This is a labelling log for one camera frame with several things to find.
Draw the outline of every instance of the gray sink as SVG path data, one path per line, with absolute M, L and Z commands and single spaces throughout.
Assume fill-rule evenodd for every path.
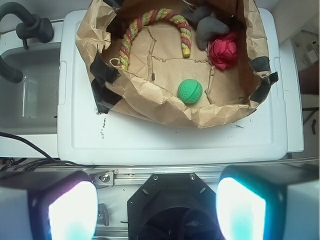
M 23 73 L 20 83 L 0 77 L 0 131 L 56 134 L 60 43 L 5 51 L 3 60 Z

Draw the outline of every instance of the red fabric flower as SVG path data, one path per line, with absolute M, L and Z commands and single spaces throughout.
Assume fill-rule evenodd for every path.
M 210 64 L 221 70 L 233 67 L 238 60 L 237 38 L 235 32 L 230 32 L 210 42 L 208 47 Z

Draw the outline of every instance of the faucet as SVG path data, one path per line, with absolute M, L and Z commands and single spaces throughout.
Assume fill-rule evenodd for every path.
M 16 26 L 16 34 L 22 40 L 23 48 L 28 49 L 27 39 L 37 38 L 45 44 L 54 37 L 54 29 L 48 18 L 40 18 L 31 14 L 24 6 L 17 2 L 7 2 L 0 6 L 0 21 L 7 14 L 16 15 L 22 23 Z M 0 56 L 0 76 L 9 82 L 18 84 L 23 79 L 23 73 L 8 64 Z

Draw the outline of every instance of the rope toy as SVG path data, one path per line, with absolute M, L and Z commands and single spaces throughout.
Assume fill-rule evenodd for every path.
M 123 40 L 120 45 L 119 61 L 122 69 L 128 70 L 129 65 L 129 53 L 131 49 L 132 41 L 137 36 L 142 27 L 151 24 L 154 21 L 166 19 L 172 23 L 175 23 L 181 31 L 181 48 L 184 58 L 190 57 L 191 51 L 191 28 L 187 20 L 172 9 L 161 8 L 159 10 L 150 10 L 142 16 L 133 20 L 129 28 L 123 35 Z

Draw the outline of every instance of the green rubber ball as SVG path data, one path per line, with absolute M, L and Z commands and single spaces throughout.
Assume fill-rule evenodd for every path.
M 186 79 L 178 87 L 178 98 L 185 104 L 194 104 L 202 96 L 202 86 L 194 79 Z

